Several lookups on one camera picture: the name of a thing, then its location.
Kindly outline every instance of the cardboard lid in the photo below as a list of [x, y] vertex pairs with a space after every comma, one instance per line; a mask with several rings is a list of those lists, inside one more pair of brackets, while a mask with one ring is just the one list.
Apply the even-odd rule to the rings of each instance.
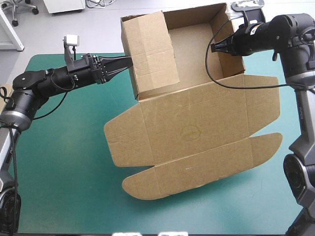
[[138, 93], [179, 82], [172, 41], [161, 11], [122, 22]]

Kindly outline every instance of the box flap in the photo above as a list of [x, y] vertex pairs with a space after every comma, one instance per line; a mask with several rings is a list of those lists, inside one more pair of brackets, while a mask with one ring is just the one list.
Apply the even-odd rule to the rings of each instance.
[[281, 141], [279, 133], [246, 138], [154, 166], [124, 179], [123, 188], [143, 200], [167, 197], [258, 166], [275, 154]]
[[[236, 75], [232, 86], [275, 85], [276, 77]], [[142, 100], [105, 125], [117, 166], [150, 166], [249, 137], [280, 115], [279, 90], [207, 83]]]
[[179, 82], [174, 50], [161, 11], [122, 22], [138, 93]]

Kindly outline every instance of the office chair base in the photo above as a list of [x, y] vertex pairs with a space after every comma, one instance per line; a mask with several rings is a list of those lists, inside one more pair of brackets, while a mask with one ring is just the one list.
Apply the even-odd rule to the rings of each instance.
[[7, 1], [4, 1], [1, 5], [1, 8], [3, 11], [5, 11], [7, 9], [12, 9], [12, 17], [13, 17], [12, 26], [18, 26], [19, 25], [19, 22], [16, 18], [16, 9], [19, 6], [31, 8], [31, 11], [34, 15], [37, 15], [39, 13], [37, 6], [30, 5], [31, 0], [25, 0], [25, 3], [21, 3], [22, 1], [23, 0], [7, 0]]
[[15, 26], [18, 26], [19, 25], [19, 22], [18, 21], [12, 21], [12, 25], [15, 27]]

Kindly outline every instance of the white cabinet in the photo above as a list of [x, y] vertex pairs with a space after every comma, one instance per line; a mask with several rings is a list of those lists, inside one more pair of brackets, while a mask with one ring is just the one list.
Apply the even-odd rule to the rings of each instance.
[[85, 0], [44, 0], [49, 13], [82, 10]]

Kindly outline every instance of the black cable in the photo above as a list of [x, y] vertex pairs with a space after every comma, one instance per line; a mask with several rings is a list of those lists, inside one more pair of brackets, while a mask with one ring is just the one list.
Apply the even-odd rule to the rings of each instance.
[[75, 49], [75, 46], [72, 47], [72, 50], [73, 50], [73, 55], [74, 55], [74, 60], [77, 60], [77, 54], [76, 54], [76, 49]]
[[46, 113], [46, 114], [44, 114], [44, 115], [42, 115], [42, 116], [40, 116], [40, 117], [34, 118], [33, 120], [44, 118], [44, 117], [50, 115], [52, 112], [54, 112], [54, 111], [62, 104], [62, 102], [64, 101], [64, 99], [65, 99], [65, 97], [67, 96], [67, 94], [68, 94], [68, 92], [66, 92], [66, 93], [64, 94], [63, 98], [61, 99], [61, 101], [59, 102], [59, 104], [58, 104], [54, 109], [52, 109], [50, 112], [48, 112], [48, 113]]
[[13, 105], [14, 105], [14, 99], [12, 97], [8, 97], [7, 96], [7, 89], [6, 87], [0, 87], [0, 97], [4, 100], [5, 103], [7, 103], [7, 100], [11, 100], [13, 102]]
[[54, 75], [55, 75], [55, 69], [51, 69], [52, 71], [53, 71], [53, 73], [52, 73], [52, 75], [51, 75], [51, 82], [53, 82], [53, 85], [56, 87], [56, 88], [58, 88], [58, 89], [61, 89], [61, 90], [63, 90], [63, 91], [65, 91], [65, 92], [67, 92], [67, 91], [71, 91], [71, 90], [73, 90], [74, 89], [74, 87], [75, 87], [75, 82], [73, 81], [73, 79], [71, 78], [71, 83], [72, 83], [72, 88], [62, 88], [62, 87], [60, 87], [59, 85], [57, 85], [56, 83], [55, 83], [55, 81], [54, 81]]
[[273, 88], [279, 88], [279, 87], [286, 87], [286, 86], [298, 86], [298, 87], [303, 87], [303, 88], [307, 88], [307, 86], [305, 85], [300, 85], [300, 84], [282, 84], [282, 85], [269, 85], [269, 86], [256, 86], [256, 87], [235, 87], [235, 86], [229, 86], [229, 85], [224, 85], [220, 82], [218, 82], [217, 80], [215, 80], [210, 71], [209, 71], [209, 67], [208, 67], [208, 53], [209, 53], [209, 49], [210, 49], [210, 45], [213, 42], [213, 40], [215, 39], [215, 37], [217, 36], [217, 34], [222, 30], [222, 28], [229, 23], [230, 20], [227, 20], [226, 22], [223, 23], [223, 25], [220, 26], [220, 28], [218, 29], [218, 31], [213, 35], [213, 37], [211, 38], [208, 46], [207, 46], [207, 50], [206, 50], [206, 58], [205, 58], [205, 65], [206, 65], [206, 70], [207, 70], [207, 74], [209, 76], [209, 78], [215, 82], [217, 85], [220, 85], [222, 87], [228, 88], [228, 89], [273, 89]]

